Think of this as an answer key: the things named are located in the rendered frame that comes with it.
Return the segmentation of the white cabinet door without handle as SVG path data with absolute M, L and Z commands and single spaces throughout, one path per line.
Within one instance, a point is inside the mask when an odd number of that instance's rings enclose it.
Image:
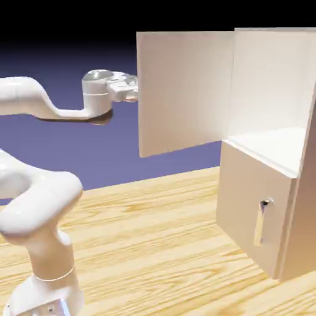
M 226 138 L 234 37 L 232 31 L 136 34 L 141 157 Z

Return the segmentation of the white cabinet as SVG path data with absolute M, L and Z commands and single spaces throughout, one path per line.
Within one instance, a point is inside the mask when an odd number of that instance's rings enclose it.
M 316 270 L 316 29 L 236 30 L 230 116 L 222 143 L 297 177 L 277 280 Z

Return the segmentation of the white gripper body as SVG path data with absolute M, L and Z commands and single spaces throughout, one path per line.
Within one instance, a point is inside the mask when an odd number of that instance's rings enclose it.
M 138 84 L 120 81 L 108 85 L 109 95 L 114 102 L 136 102 L 138 101 Z

